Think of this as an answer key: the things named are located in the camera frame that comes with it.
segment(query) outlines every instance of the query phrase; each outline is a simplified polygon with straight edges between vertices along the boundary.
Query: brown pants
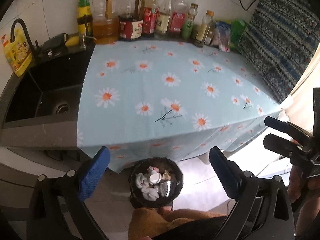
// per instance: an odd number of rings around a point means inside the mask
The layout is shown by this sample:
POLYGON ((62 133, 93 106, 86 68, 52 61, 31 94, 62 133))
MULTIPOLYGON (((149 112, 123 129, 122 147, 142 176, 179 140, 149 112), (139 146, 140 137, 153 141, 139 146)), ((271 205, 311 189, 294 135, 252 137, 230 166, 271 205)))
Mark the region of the brown pants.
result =
POLYGON ((139 240, 145 236, 153 238, 190 221, 220 216, 225 215, 191 209, 158 213, 154 208, 138 208, 132 213, 128 240, 139 240))

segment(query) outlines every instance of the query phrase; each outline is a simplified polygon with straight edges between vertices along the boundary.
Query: sink drain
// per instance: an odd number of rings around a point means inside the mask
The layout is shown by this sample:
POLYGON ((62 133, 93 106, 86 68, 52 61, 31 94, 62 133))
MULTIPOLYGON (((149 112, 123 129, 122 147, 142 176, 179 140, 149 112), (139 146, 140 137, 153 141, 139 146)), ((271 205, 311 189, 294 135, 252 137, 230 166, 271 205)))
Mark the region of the sink drain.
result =
POLYGON ((65 114, 69 111, 69 109, 70 108, 69 108, 68 104, 62 104, 57 107, 56 114, 65 114))

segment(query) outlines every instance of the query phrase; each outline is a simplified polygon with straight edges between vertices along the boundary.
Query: light blue floral tablecloth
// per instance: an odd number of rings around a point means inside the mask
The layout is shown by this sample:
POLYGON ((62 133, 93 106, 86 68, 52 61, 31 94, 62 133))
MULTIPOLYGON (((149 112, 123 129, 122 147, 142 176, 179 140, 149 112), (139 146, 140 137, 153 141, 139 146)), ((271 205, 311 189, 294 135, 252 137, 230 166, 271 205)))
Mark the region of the light blue floral tablecloth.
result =
POLYGON ((81 93, 77 145, 109 168, 165 156, 188 159, 218 146, 232 151, 260 133, 280 106, 239 54, 173 41, 97 45, 81 93))

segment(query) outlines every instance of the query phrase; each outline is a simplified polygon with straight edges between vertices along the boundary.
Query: red label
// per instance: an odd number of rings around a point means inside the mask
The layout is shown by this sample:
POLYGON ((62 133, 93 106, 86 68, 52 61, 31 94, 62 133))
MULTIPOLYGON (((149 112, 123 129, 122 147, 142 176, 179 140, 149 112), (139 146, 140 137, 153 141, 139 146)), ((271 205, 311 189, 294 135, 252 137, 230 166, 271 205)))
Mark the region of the red label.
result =
POLYGON ((151 34, 151 33, 155 32, 157 15, 158 15, 158 8, 157 9, 151 9, 151 8, 144 9, 143 26, 142 26, 143 33, 151 34))
POLYGON ((141 21, 120 21, 119 36, 124 39, 136 39, 141 36, 142 20, 141 21))
POLYGON ((185 17, 186 17, 186 14, 184 13, 173 12, 169 31, 172 33, 181 32, 181 28, 182 28, 185 17))

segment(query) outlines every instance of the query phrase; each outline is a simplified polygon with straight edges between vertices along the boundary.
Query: striped patterned cloth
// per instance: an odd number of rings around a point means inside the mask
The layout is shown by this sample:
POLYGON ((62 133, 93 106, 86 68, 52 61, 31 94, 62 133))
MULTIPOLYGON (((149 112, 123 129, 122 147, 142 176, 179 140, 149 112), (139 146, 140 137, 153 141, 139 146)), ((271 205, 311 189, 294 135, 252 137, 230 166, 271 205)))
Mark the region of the striped patterned cloth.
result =
POLYGON ((260 0, 237 46, 281 103, 320 42, 320 21, 307 0, 260 0))

